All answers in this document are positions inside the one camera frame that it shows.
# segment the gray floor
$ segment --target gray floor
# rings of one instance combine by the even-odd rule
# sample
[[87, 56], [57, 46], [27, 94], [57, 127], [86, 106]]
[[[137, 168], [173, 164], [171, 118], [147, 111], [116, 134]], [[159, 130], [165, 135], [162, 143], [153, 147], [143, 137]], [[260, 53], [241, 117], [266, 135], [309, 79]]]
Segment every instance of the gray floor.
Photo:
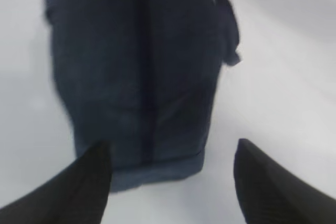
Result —
[[[232, 175], [249, 138], [336, 198], [336, 0], [233, 0], [243, 62], [224, 68], [204, 171], [110, 197], [103, 224], [243, 224]], [[0, 0], [0, 206], [74, 159], [50, 81], [41, 0]]]

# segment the white floor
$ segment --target white floor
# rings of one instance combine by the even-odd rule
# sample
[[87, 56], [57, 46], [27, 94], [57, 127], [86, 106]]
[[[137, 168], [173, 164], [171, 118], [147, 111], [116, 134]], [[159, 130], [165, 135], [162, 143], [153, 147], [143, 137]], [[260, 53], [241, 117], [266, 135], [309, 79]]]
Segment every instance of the white floor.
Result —
[[[204, 171], [113, 195], [103, 224], [244, 223], [233, 157], [246, 137], [336, 198], [336, 0], [233, 0], [244, 61], [223, 69]], [[0, 0], [0, 206], [74, 159], [50, 82], [41, 0]]]

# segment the dark fabric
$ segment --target dark fabric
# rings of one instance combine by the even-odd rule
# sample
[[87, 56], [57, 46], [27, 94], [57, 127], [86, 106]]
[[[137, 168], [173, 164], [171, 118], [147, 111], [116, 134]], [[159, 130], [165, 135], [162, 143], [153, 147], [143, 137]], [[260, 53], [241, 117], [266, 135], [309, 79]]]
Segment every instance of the dark fabric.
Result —
[[109, 147], [100, 143], [34, 192], [0, 209], [0, 223], [99, 224], [111, 176]]
[[204, 150], [222, 63], [239, 62], [228, 0], [46, 0], [46, 11], [78, 156], [109, 140], [117, 176]]
[[234, 177], [248, 224], [336, 223], [336, 201], [307, 185], [258, 149], [240, 140]]

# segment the white surface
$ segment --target white surface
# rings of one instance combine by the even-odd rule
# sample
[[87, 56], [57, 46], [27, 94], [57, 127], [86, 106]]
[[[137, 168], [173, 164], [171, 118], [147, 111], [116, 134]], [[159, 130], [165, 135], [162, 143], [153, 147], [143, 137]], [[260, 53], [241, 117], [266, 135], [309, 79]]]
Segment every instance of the white surface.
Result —
[[[244, 223], [234, 190], [246, 137], [336, 198], [336, 0], [233, 0], [244, 61], [219, 84], [206, 164], [184, 182], [109, 199], [103, 224]], [[41, 0], [0, 0], [0, 206], [73, 161], [50, 78]]]

